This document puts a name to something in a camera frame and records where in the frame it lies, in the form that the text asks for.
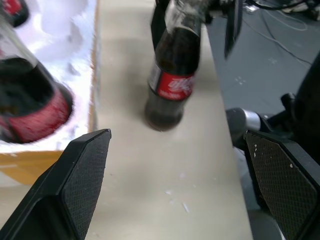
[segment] bottle label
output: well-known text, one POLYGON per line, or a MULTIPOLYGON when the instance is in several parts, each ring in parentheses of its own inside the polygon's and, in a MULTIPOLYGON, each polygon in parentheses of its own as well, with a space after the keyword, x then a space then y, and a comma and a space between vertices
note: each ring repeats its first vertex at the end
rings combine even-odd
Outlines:
POLYGON ((4 10, 9 14, 16 14, 22 8, 20 0, 3 0, 4 10))
POLYGON ((28 143, 54 133, 68 120, 70 111, 70 106, 57 89, 54 97, 44 108, 26 116, 9 118, 8 123, 18 140, 28 143))
POLYGON ((160 97, 168 100, 181 101, 192 94, 194 75, 195 74, 186 76, 173 75, 162 71, 155 63, 149 78, 149 86, 160 97))

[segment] gray floor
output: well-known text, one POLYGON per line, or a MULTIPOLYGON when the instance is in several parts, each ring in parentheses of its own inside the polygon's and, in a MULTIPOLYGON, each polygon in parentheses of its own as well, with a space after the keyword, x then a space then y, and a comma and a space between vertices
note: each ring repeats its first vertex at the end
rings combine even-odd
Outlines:
MULTIPOLYGON (((261 19, 261 11, 243 13, 254 29, 269 36, 261 19)), ((320 22, 301 13, 293 15, 307 23, 306 31, 291 29, 263 13, 276 39, 299 58, 312 62, 320 50, 320 22)), ((304 26, 272 11, 271 14, 295 28, 304 26)), ((280 97, 297 92, 309 64, 294 57, 242 24, 241 34, 230 57, 224 59, 226 19, 217 18, 208 26, 212 55, 222 90, 225 108, 241 107, 258 113, 276 114, 283 110, 280 97)))

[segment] coca-cola bottle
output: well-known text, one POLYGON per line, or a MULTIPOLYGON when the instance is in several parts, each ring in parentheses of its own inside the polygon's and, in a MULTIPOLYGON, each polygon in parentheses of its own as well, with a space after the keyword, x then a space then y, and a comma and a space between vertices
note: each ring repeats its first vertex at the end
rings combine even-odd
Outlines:
POLYGON ((4 10, 11 16, 13 26, 18 27, 29 17, 29 9, 25 0, 1 0, 4 10))
POLYGON ((144 114, 151 127, 159 131, 172 129, 181 121, 184 106, 193 91, 204 20, 204 6, 195 2, 199 3, 185 1, 171 14, 171 22, 167 22, 166 31, 155 49, 144 114))
POLYGON ((8 142, 42 139, 72 112, 71 93, 24 46, 0 14, 0 129, 8 142))

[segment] white foam insert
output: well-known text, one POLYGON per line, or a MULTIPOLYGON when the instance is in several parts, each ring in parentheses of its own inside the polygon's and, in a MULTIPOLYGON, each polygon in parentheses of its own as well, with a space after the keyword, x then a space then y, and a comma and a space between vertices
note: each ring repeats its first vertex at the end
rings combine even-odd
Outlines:
POLYGON ((14 144, 0 140, 0 153, 63 151, 71 140, 89 131, 97 0, 26 3, 30 17, 16 32, 54 79, 71 89, 73 113, 65 125, 39 141, 14 144))

